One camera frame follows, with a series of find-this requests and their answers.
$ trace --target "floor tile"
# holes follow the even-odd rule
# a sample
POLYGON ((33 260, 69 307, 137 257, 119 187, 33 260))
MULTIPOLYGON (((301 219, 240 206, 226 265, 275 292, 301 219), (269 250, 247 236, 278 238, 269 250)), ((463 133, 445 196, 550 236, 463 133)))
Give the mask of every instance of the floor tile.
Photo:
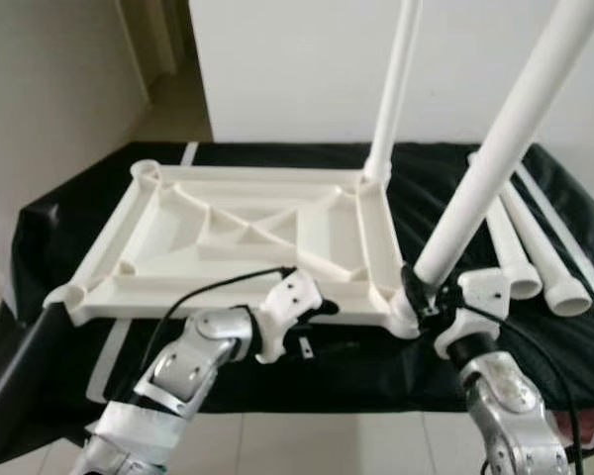
POLYGON ((432 474, 419 413, 245 415, 239 475, 432 474))
POLYGON ((40 448, 27 455, 0 465, 0 475, 37 475, 42 468, 48 447, 40 448))
POLYGON ((468 414, 423 413, 437 475, 479 473, 484 440, 468 414))
POLYGON ((242 420, 241 414, 196 416, 172 456, 168 475, 235 475, 242 420))
POLYGON ((68 475, 81 451, 72 442, 58 440, 50 446, 49 456, 39 475, 68 475))

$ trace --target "black tablecloth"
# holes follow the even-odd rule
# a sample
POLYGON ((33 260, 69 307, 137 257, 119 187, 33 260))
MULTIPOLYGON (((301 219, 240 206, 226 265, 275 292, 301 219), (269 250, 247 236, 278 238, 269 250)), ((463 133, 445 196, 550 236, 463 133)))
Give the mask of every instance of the black tablecloth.
MULTIPOLYGON (((201 144, 195 165, 361 168, 368 144, 201 144)), ((413 263, 467 167, 474 144, 398 144, 387 196, 403 255, 413 263)), ((103 405, 85 398, 92 368, 112 326, 96 319, 74 328, 61 308, 42 313, 42 301, 68 281, 131 181, 142 159, 178 164, 185 144, 132 143, 36 200, 20 213, 11 278, 16 312, 0 308, 0 462, 59 437, 79 438, 103 405)), ((594 201, 540 146, 524 163, 594 263, 594 201)), ((573 275, 580 272, 521 181, 529 203, 573 275)), ((497 265, 482 226, 458 271, 497 265)), ((560 319, 541 295, 511 303, 511 320, 552 354, 580 408, 594 408, 594 305, 584 316, 560 319)), ((111 396, 138 364, 155 321, 133 322, 113 370, 111 396)), ((172 323, 172 335, 180 330, 172 323)), ((253 360, 221 370, 205 412, 462 411, 463 394, 429 337, 405 341, 382 329, 319 326, 309 330, 317 357, 287 355, 273 365, 253 360)), ((541 389, 547 406, 567 409, 553 374, 517 336, 503 332, 510 350, 541 389)))

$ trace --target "white plastic pipe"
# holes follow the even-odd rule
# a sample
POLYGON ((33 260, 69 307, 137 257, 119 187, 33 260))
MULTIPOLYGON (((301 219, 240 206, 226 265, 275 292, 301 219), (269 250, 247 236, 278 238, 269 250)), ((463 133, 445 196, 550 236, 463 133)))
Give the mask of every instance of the white plastic pipe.
POLYGON ((363 174, 369 181, 387 185, 391 178, 392 150, 403 110, 403 99, 422 7, 423 0, 402 0, 385 88, 378 110, 374 140, 363 167, 363 174))
POLYGON ((468 168, 414 270, 442 284, 524 156, 532 137, 594 30, 594 0, 561 0, 468 168))
MULTIPOLYGON (((477 153, 468 156, 469 163, 477 153)), ((506 214, 499 198, 486 213, 486 226, 493 241, 495 255, 506 278, 511 284, 511 298, 526 300, 535 297, 542 290, 542 280, 535 267, 530 264, 519 237, 506 214)))
POLYGON ((592 299, 572 277, 515 187, 508 183, 502 202, 544 282, 544 297, 553 313, 574 317, 590 308, 592 299))

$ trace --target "black cable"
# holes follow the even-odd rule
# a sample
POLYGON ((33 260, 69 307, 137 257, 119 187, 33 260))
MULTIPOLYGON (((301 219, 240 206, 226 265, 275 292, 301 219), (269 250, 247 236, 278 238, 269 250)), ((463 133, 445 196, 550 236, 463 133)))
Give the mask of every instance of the black cable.
POLYGON ((178 307, 180 307, 182 304, 184 304, 187 300, 189 300, 192 297, 195 297, 199 294, 202 294, 204 292, 209 292, 210 290, 214 290, 219 287, 224 287, 225 285, 235 284, 237 282, 242 282, 243 280, 250 280, 255 277, 272 274, 274 272, 279 272, 283 278, 283 277, 286 277, 287 275, 289 275, 290 273, 292 273, 294 270, 295 270, 294 267, 272 267, 270 269, 258 270, 256 272, 251 272, 249 274, 243 274, 243 275, 239 275, 237 277, 233 277, 231 279, 222 280, 220 282, 215 282, 213 284, 206 285, 204 287, 201 287, 200 289, 193 290, 193 291, 183 295, 176 302, 174 302, 174 304, 171 307, 169 307, 169 310, 167 310, 167 312, 165 312, 165 315, 163 315, 163 317, 158 322, 158 325, 156 325, 156 328, 152 332, 151 338, 149 339, 149 342, 148 342, 148 346, 146 346, 146 351, 144 352, 143 358, 141 359, 141 365, 139 366, 139 374, 140 375, 143 374, 148 369, 149 363, 151 362, 151 358, 153 357, 153 355, 152 355, 153 349, 156 346, 156 344, 160 338, 160 335, 162 334, 163 329, 165 328, 165 324, 171 318, 171 316, 174 314, 174 312, 176 310, 178 310, 178 307))
POLYGON ((578 411, 576 410, 576 405, 574 404, 574 398, 572 397, 572 391, 567 384, 567 380, 563 376, 563 373, 559 369, 559 367, 554 362, 554 359, 550 356, 550 354, 545 350, 545 348, 536 341, 532 336, 530 336, 527 332, 520 329, 515 324, 507 322, 505 320, 499 319, 488 312, 485 312, 480 309, 476 309, 475 307, 471 307, 469 305, 462 305, 462 308, 470 310, 471 312, 475 312, 476 314, 484 317, 487 320, 495 322, 499 324, 500 327, 506 328, 511 332, 518 334, 521 338, 531 344, 531 346, 542 356, 542 358, 547 362, 548 366, 556 376, 563 393, 565 393, 565 399, 567 400, 567 405, 569 407, 569 414, 570 414, 570 425, 572 426, 572 449, 574 451, 574 470, 576 475, 583 475, 583 452, 581 450, 581 425, 579 423, 578 418, 578 411))

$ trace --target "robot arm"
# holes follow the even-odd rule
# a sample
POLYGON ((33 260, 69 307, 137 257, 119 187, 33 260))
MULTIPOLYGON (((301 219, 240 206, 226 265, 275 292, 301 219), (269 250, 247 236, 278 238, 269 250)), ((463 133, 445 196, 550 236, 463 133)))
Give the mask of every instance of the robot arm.
POLYGON ((535 384, 495 339, 508 316, 510 285, 499 269, 465 272, 439 289, 430 303, 411 268, 403 270, 407 298, 421 330, 437 334, 436 353, 450 359, 466 392, 466 405, 484 438, 496 475, 569 474, 565 450, 545 418, 535 384))
POLYGON ((255 353, 271 363, 286 332, 326 301, 313 278, 297 270, 274 286, 259 309, 193 313, 182 335, 166 345, 127 402, 112 401, 71 475, 157 475, 199 411, 219 368, 255 353))

